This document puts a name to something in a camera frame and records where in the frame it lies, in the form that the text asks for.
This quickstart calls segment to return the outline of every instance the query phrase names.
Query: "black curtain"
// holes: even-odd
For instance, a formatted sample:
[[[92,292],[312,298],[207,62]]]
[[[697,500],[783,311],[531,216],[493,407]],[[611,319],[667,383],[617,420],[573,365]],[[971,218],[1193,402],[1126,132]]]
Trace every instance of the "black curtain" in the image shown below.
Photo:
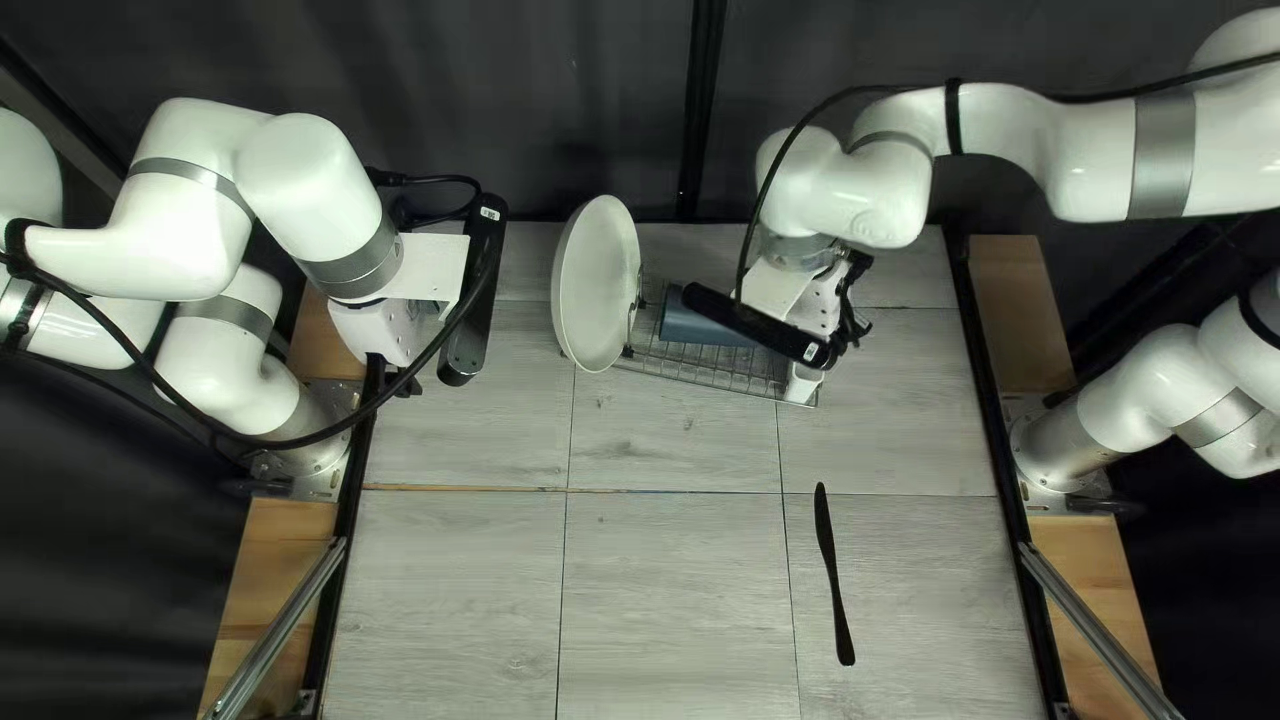
[[[247,512],[230,466],[8,352],[0,466],[0,717],[191,720]]]

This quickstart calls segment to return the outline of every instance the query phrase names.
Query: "wood-grain tile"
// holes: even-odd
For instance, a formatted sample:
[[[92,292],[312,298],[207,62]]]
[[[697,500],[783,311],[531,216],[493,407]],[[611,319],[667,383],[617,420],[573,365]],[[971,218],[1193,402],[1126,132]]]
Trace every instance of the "wood-grain tile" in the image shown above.
[[[956,310],[867,311],[818,407],[778,406],[787,492],[995,495]]]
[[[626,370],[579,372],[570,487],[780,492],[773,402]]]
[[[829,496],[852,667],[836,660],[813,497],[785,501],[806,720],[1043,717],[996,498]]]
[[[550,720],[564,495],[367,491],[329,720]]]
[[[573,363],[549,302],[497,302],[484,370],[461,388],[431,363],[422,395],[378,413],[365,479],[379,484],[563,487]]]
[[[781,500],[572,493],[561,719],[799,717]]]

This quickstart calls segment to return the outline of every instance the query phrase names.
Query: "silver joint ring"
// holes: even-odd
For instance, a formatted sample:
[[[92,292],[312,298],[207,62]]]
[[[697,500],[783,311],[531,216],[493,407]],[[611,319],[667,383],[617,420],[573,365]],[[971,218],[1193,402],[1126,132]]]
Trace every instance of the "silver joint ring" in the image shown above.
[[[1258,401],[1245,395],[1243,389],[1234,388],[1208,410],[1174,428],[1174,434],[1193,448],[1204,447],[1235,432],[1261,411]]]
[[[54,299],[54,291],[31,281],[9,278],[9,283],[0,292],[0,342],[9,338],[9,324],[14,320],[27,323],[27,332],[18,340],[18,350],[27,350],[31,338],[36,334],[36,327],[45,316],[49,302]]]
[[[271,337],[271,328],[275,324],[271,322],[271,316],[262,310],[227,295],[219,295],[209,300],[182,302],[178,305],[174,318],[218,320],[236,325],[262,342],[266,342]]]
[[[294,261],[329,297],[355,300],[390,282],[404,261],[404,247],[390,219],[383,215],[374,234],[355,252],[334,260],[294,258]]]
[[[239,209],[244,210],[244,214],[248,215],[248,220],[251,223],[257,218],[257,215],[253,214],[253,209],[248,206],[248,202],[246,202],[244,199],[241,197],[239,191],[236,190],[236,183],[202,165],[188,163],[187,160],[179,160],[177,158],[143,158],[129,167],[129,174],[125,176],[125,178],[132,178],[133,176],[141,176],[143,173],[175,176],[198,182],[200,184],[214,188],[223,197],[238,205]]]

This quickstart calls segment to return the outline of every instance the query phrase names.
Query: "dish rack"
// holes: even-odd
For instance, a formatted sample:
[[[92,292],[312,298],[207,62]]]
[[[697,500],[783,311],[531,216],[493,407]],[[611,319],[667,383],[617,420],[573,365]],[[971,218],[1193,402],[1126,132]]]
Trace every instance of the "dish rack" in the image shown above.
[[[782,400],[787,359],[764,347],[730,347],[695,342],[667,342],[658,337],[667,282],[641,272],[635,322],[614,368],[703,386],[787,405],[818,406],[818,392],[805,404]]]

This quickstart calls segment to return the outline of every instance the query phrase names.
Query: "robotic arm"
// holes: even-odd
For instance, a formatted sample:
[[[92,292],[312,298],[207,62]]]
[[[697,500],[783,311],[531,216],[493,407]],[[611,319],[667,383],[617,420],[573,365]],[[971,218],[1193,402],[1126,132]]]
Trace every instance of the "robotic arm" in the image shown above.
[[[137,347],[148,345],[165,304],[177,301],[157,373],[201,413],[262,441],[328,428],[338,411],[265,354],[282,291],[275,278],[241,263],[255,219],[329,296],[339,334],[360,359],[376,352],[408,366],[438,327],[433,315],[448,318],[463,292],[486,290],[470,286],[495,278],[480,272],[481,258],[495,258],[502,246],[502,199],[480,193],[466,234],[398,233],[346,136],[315,115],[164,102],[110,220],[96,229],[56,227],[58,163],[31,123],[0,109],[0,222],[10,260],[26,255],[90,295]],[[68,296],[20,275],[6,278],[0,292],[0,341],[92,368],[132,363]],[[428,311],[429,302],[438,313]],[[458,322],[448,355],[451,363],[466,356],[467,368],[442,364],[449,384],[479,372],[488,338],[486,310]],[[348,438],[271,452],[265,466],[273,475],[328,478]]]
[[[1276,50],[1280,9],[1257,10],[1213,32],[1190,70]],[[804,331],[818,341],[810,347],[829,340],[833,324],[823,320],[842,300],[832,297],[831,279],[849,268],[845,243],[910,243],[924,223],[933,159],[959,151],[1015,163],[1044,190],[1053,214],[1073,222],[1280,205],[1277,64],[1089,104],[997,83],[961,85],[952,101],[942,87],[882,100],[859,117],[844,147],[824,129],[800,131],[762,206],[768,232],[742,279],[749,311]],[[760,146],[758,183],[790,132]],[[791,357],[787,400],[803,401],[829,364]],[[1025,478],[1057,492],[1079,489],[1093,470],[1171,434],[1224,474],[1252,477],[1280,469],[1276,411],[1280,290],[1272,274],[1199,329],[1162,328],[1073,401],[1020,419],[1012,446]]]

